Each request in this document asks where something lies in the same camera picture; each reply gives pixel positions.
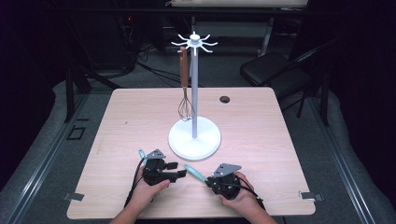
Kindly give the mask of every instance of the hand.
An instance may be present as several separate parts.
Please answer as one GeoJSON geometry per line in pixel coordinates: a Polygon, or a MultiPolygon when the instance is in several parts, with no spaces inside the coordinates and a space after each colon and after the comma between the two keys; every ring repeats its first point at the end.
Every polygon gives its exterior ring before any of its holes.
{"type": "MultiPolygon", "coordinates": [[[[142,177],[143,169],[140,167],[137,172],[136,181],[142,177]]],[[[169,187],[170,181],[164,180],[154,186],[148,185],[143,178],[136,184],[131,201],[126,207],[111,221],[111,223],[134,223],[137,217],[145,210],[154,198],[155,194],[169,187]]]]}
{"type": "MultiPolygon", "coordinates": [[[[251,188],[254,191],[253,186],[248,182],[245,175],[240,172],[235,172],[234,174],[246,181],[247,184],[242,180],[240,181],[242,186],[251,188]]],[[[233,200],[227,200],[222,195],[219,195],[219,197],[224,206],[231,207],[250,223],[276,223],[268,213],[260,207],[256,197],[245,189],[241,189],[239,194],[233,200]]]]}

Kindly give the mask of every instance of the brown wooden handle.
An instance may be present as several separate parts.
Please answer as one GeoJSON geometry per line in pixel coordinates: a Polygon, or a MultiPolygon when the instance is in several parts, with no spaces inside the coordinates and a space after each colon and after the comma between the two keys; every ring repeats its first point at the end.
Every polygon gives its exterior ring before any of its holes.
{"type": "Polygon", "coordinates": [[[185,47],[180,47],[180,81],[182,87],[189,86],[189,63],[185,47]]]}

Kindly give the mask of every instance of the chair backrest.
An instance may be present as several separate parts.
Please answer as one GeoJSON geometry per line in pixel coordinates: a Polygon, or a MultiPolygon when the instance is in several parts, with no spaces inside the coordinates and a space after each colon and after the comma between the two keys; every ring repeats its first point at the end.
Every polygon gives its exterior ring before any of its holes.
{"type": "Polygon", "coordinates": [[[323,44],[321,46],[318,46],[314,49],[309,50],[308,52],[300,55],[299,57],[295,58],[293,61],[291,61],[289,64],[287,64],[285,67],[283,67],[282,69],[280,69],[276,75],[273,76],[273,78],[277,77],[277,75],[280,75],[284,72],[287,72],[291,69],[297,68],[297,67],[301,67],[303,64],[306,63],[310,63],[312,61],[314,61],[316,58],[318,58],[319,56],[323,55],[324,53],[326,53],[326,51],[328,49],[331,49],[333,46],[335,46],[337,43],[339,42],[339,38],[335,38],[329,42],[327,42],[326,44],[323,44]]]}

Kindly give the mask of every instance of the black device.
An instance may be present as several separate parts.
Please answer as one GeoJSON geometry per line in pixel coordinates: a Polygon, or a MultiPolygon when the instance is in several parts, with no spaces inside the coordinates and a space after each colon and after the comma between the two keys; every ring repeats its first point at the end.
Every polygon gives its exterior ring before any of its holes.
{"type": "Polygon", "coordinates": [[[143,170],[143,178],[150,186],[156,185],[165,179],[175,183],[178,178],[185,177],[187,170],[166,173],[163,170],[174,170],[177,168],[177,162],[165,163],[165,156],[159,149],[155,149],[146,157],[146,167],[143,170]]]}
{"type": "Polygon", "coordinates": [[[221,194],[226,199],[232,200],[238,196],[241,189],[239,178],[233,172],[241,168],[239,165],[222,163],[205,183],[215,194],[221,194]]]}

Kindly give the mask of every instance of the whisk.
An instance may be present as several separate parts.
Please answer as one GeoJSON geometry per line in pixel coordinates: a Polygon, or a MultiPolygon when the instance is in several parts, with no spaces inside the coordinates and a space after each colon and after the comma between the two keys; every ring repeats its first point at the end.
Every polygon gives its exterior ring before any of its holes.
{"type": "Polygon", "coordinates": [[[183,88],[184,96],[178,106],[178,114],[184,121],[193,119],[195,117],[194,108],[187,97],[187,87],[189,86],[189,68],[187,59],[187,50],[185,47],[180,47],[180,83],[183,88]]]}

